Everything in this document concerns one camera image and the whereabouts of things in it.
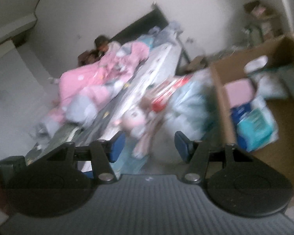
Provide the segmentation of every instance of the stuffed animal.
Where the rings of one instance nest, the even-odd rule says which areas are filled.
[[[148,154],[151,139],[163,114],[163,112],[158,114],[150,112],[147,116],[139,107],[134,107],[123,114],[120,121],[121,128],[139,140],[133,149],[133,157],[141,159]]]
[[[120,125],[124,131],[130,136],[140,139],[146,130],[147,118],[145,113],[139,108],[134,107],[127,110],[120,121]]]

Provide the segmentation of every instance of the teal package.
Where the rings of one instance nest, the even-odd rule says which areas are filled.
[[[272,133],[273,127],[259,108],[252,110],[237,124],[237,134],[245,139],[248,152],[268,143]]]

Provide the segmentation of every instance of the headboard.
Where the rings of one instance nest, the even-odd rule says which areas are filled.
[[[134,23],[119,32],[116,36],[112,37],[112,41],[118,41],[121,45],[126,42],[137,39],[142,34],[147,34],[149,29],[154,26],[165,28],[168,25],[168,21],[162,14],[161,10],[156,4],[153,4],[153,10],[138,19]]]

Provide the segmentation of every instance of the metal screw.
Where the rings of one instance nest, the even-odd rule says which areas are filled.
[[[98,178],[101,180],[101,181],[111,181],[113,180],[114,176],[111,174],[111,173],[101,173]]]
[[[196,182],[198,180],[200,180],[200,175],[196,174],[196,173],[187,173],[184,178],[190,182]]]

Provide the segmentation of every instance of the pink box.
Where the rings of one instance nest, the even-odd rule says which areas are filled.
[[[241,106],[253,100],[254,87],[249,79],[236,80],[224,85],[231,108]]]

